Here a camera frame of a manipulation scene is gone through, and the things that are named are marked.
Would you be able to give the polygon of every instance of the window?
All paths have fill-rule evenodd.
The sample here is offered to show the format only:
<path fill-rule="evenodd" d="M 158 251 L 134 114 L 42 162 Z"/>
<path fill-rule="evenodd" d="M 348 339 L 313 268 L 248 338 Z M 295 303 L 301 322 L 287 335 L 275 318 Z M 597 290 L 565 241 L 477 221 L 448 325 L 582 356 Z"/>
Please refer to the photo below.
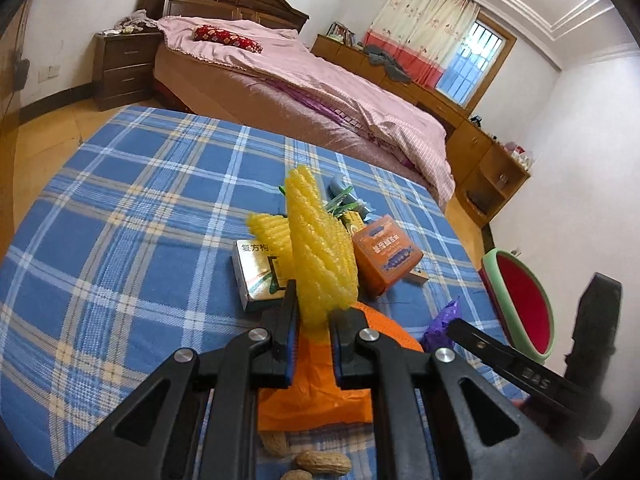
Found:
<path fill-rule="evenodd" d="M 471 112 L 514 43 L 512 34 L 480 14 L 438 81 L 436 90 Z"/>

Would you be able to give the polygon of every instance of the plaid tablecloth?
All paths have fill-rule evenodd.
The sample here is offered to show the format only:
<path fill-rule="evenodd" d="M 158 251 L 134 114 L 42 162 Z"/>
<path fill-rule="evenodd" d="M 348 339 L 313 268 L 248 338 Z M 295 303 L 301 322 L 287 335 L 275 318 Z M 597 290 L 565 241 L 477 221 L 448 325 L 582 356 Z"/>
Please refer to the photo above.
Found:
<path fill-rule="evenodd" d="M 420 337 L 453 298 L 504 340 L 482 283 L 424 188 L 358 160 L 247 126 L 128 107 L 83 144 L 22 222 L 0 268 L 0 413 L 52 473 L 180 347 L 207 351 L 254 326 L 230 252 L 249 211 L 283 213 L 277 186 L 308 165 L 323 190 L 343 173 L 376 213 L 426 252 L 424 286 L 401 282 L 374 306 Z M 520 391 L 473 361 L 507 396 Z M 292 450 L 341 450 L 348 479 L 375 478 L 368 425 L 290 435 Z M 258 478 L 289 468 L 258 452 Z"/>

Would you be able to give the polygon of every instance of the window frame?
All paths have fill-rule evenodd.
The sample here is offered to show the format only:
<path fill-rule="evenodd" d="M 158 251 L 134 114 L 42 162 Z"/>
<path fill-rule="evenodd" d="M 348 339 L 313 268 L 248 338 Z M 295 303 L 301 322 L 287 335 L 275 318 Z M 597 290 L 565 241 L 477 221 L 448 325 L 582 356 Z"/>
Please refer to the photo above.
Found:
<path fill-rule="evenodd" d="M 463 115 L 465 118 L 468 118 L 469 115 L 471 115 L 471 113 L 474 111 L 474 109 L 480 102 L 480 99 L 482 99 L 482 96 L 484 96 L 484 93 L 489 88 L 489 85 L 494 81 L 494 78 L 497 75 L 497 73 L 500 72 L 500 69 L 502 68 L 502 64 L 507 59 L 507 56 L 511 52 L 511 49 L 513 48 L 513 45 L 515 45 L 516 39 L 517 39 L 508 30 L 506 30 L 504 27 L 502 27 L 501 25 L 496 23 L 494 20 L 489 18 L 489 16 L 487 16 L 482 10 L 478 13 L 476 22 L 480 22 L 483 27 L 492 31 L 497 36 L 502 38 L 504 41 L 504 44 L 501 47 L 500 52 L 495 57 L 494 61 L 491 63 L 489 70 L 487 70 L 487 72 L 484 74 L 484 77 L 480 81 L 480 84 L 473 91 L 473 93 L 471 94 L 471 97 L 468 99 L 465 105 L 458 104 L 453 99 L 451 99 L 448 95 L 446 95 L 444 92 L 441 92 L 440 90 L 436 90 L 435 88 L 433 89 L 435 92 L 438 93 L 438 97 L 446 99 L 451 105 L 453 105 L 453 107 L 455 107 L 457 110 L 460 110 L 462 112 L 461 115 Z"/>

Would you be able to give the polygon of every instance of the peanut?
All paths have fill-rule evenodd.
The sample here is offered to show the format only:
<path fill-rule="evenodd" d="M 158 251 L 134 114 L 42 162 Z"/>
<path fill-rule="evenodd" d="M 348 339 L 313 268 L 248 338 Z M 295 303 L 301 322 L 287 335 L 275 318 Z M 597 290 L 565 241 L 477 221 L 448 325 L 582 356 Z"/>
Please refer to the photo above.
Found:
<path fill-rule="evenodd" d="M 287 471 L 282 475 L 280 480 L 313 480 L 311 473 L 308 471 L 302 471 L 302 469 L 294 469 Z"/>
<path fill-rule="evenodd" d="M 298 467 L 310 473 L 334 473 L 342 476 L 351 471 L 351 460 L 343 453 L 304 451 L 294 461 Z"/>
<path fill-rule="evenodd" d="M 260 431 L 259 434 L 264 449 L 271 456 L 284 458 L 289 454 L 287 435 L 283 431 Z"/>

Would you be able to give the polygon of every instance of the ceiling molding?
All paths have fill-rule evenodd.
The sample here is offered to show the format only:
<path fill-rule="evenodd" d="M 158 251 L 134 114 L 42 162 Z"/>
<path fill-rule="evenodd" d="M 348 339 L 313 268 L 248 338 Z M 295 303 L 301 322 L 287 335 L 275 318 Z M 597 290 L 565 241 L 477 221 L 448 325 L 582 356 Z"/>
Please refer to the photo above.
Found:
<path fill-rule="evenodd" d="M 611 59 L 617 59 L 619 57 L 633 57 L 640 56 L 640 47 L 637 43 L 624 43 L 617 46 L 608 46 L 597 52 L 593 52 L 588 56 L 579 57 L 572 60 L 569 67 L 580 66 L 585 64 L 598 63 L 601 61 L 609 61 Z"/>
<path fill-rule="evenodd" d="M 614 8 L 610 0 L 583 0 L 555 23 L 549 23 L 522 0 L 475 0 L 535 44 L 562 68 L 554 42 Z"/>

